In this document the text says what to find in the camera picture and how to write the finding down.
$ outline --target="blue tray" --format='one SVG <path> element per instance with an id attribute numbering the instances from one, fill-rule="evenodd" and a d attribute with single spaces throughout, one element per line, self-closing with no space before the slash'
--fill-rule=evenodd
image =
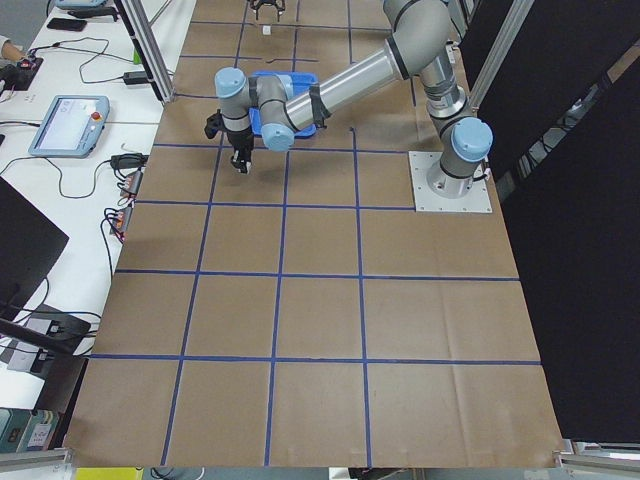
<path id="1" fill-rule="evenodd" d="M 297 96 L 309 90 L 314 83 L 318 83 L 318 77 L 314 73 L 305 72 L 275 72 L 267 70 L 259 70 L 253 73 L 254 77 L 264 77 L 266 75 L 289 75 L 293 81 L 293 95 Z M 251 119 L 251 129 L 254 135 L 262 134 L 262 122 L 260 121 L 260 111 L 257 108 L 249 109 L 249 118 Z M 316 126 L 309 125 L 307 128 L 296 132 L 298 138 L 309 138 L 316 133 Z"/>

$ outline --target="brown object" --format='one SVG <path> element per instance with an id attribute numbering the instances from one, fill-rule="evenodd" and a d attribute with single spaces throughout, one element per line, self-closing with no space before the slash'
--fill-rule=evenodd
<path id="1" fill-rule="evenodd" d="M 271 37 L 245 3 L 198 2 L 194 20 L 229 23 L 191 24 L 183 54 L 231 58 L 182 57 L 180 93 L 213 96 L 233 65 L 325 79 L 386 36 L 377 1 L 287 2 Z M 552 464 L 493 185 L 489 215 L 413 210 L 404 152 L 441 148 L 414 87 L 336 112 L 288 154 L 256 139 L 249 176 L 203 134 L 215 99 L 165 108 L 66 441 L 80 464 Z"/>

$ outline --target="person's arm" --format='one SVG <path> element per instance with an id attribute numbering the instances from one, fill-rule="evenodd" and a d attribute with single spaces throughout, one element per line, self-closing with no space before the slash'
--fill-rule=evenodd
<path id="1" fill-rule="evenodd" d="M 17 62 L 18 60 L 24 58 L 24 53 L 18 50 L 11 40 L 7 37 L 3 37 L 0 35 L 0 43 L 2 44 L 2 50 L 0 51 L 0 56 L 5 60 L 10 60 L 12 62 Z"/>

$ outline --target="yellow object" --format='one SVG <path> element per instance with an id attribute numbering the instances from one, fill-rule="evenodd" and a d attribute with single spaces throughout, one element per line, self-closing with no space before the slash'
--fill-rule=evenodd
<path id="1" fill-rule="evenodd" d="M 141 480 L 142 470 L 135 468 L 79 468 L 76 480 Z"/>

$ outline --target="white mounting plate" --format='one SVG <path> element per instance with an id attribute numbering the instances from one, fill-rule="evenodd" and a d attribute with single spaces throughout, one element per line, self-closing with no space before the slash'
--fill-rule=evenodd
<path id="1" fill-rule="evenodd" d="M 427 184 L 427 171 L 440 160 L 442 152 L 409 152 L 411 183 L 416 212 L 492 213 L 491 200 L 484 180 L 473 182 L 469 193 L 462 198 L 448 199 L 431 190 Z M 482 175 L 478 166 L 475 176 Z"/>

